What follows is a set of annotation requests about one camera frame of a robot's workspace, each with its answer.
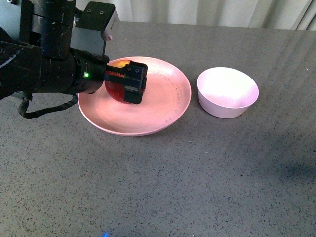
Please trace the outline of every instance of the bowl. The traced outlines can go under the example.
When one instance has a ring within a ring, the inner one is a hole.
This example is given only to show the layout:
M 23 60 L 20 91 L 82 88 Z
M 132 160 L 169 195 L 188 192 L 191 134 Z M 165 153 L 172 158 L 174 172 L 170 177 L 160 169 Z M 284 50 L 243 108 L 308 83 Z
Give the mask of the bowl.
M 210 68 L 197 79 L 198 99 L 211 115 L 230 119 L 240 116 L 259 97 L 256 82 L 232 68 Z

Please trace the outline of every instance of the white bowl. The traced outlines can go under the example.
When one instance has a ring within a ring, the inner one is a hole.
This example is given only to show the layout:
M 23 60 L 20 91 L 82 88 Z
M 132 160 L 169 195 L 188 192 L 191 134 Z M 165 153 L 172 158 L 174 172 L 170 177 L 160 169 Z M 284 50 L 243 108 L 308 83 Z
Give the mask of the white bowl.
M 198 99 L 211 115 L 230 119 L 256 102 L 259 88 L 247 74 L 232 68 L 210 68 L 197 79 Z

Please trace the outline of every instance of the bowl rim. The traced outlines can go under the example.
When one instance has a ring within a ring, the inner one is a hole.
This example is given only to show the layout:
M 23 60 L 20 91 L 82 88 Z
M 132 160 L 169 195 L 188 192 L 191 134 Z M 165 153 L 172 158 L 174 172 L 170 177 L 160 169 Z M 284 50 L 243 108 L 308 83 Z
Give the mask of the bowl rim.
M 215 102 L 213 102 L 212 100 L 208 99 L 207 97 L 204 96 L 204 94 L 200 91 L 200 85 L 199 85 L 199 81 L 201 79 L 201 76 L 203 74 L 205 74 L 206 72 L 208 71 L 211 71 L 211 70 L 214 70 L 214 69 L 228 69 L 228 70 L 234 70 L 235 72 L 238 72 L 238 73 L 242 73 L 244 74 L 245 76 L 247 76 L 247 78 L 249 78 L 255 85 L 255 88 L 256 88 L 256 96 L 254 97 L 254 99 L 251 101 L 251 103 L 248 103 L 248 105 L 245 105 L 245 106 L 241 106 L 241 107 L 228 107 L 228 106 L 223 106 L 223 105 L 219 105 Z M 239 71 L 237 69 L 234 69 L 234 68 L 228 68 L 228 67 L 213 67 L 213 68 L 209 68 L 209 69 L 206 69 L 205 71 L 203 71 L 197 78 L 197 89 L 198 89 L 198 95 L 199 96 L 203 96 L 203 98 L 205 98 L 207 101 L 211 102 L 212 104 L 214 105 L 217 105 L 219 107 L 222 107 L 222 108 L 227 108 L 227 109 L 243 109 L 243 108 L 247 108 L 249 106 L 251 106 L 252 104 L 254 104 L 258 98 L 259 98 L 259 87 L 257 85 L 257 83 L 249 76 L 247 75 L 246 73 L 242 72 L 242 71 Z

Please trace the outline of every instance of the gray table surface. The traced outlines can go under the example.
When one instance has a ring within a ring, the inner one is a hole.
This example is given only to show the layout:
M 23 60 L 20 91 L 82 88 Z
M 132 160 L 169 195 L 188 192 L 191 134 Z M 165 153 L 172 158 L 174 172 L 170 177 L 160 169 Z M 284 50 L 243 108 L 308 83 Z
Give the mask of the gray table surface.
M 77 105 L 26 120 L 16 98 L 0 101 L 0 236 L 315 236 L 316 32 L 122 23 L 107 54 L 178 67 L 187 111 L 121 137 Z M 199 74 L 219 66 L 259 86 L 240 117 L 199 105 Z M 30 110 L 67 99 L 34 95 Z

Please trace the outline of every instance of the white curtain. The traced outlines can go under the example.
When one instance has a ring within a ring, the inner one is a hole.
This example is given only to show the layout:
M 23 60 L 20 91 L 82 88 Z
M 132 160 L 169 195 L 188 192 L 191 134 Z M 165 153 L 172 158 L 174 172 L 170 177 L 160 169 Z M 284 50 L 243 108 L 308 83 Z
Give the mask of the white curtain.
M 90 0 L 77 0 L 84 10 Z M 93 0 L 121 21 L 316 30 L 316 0 Z

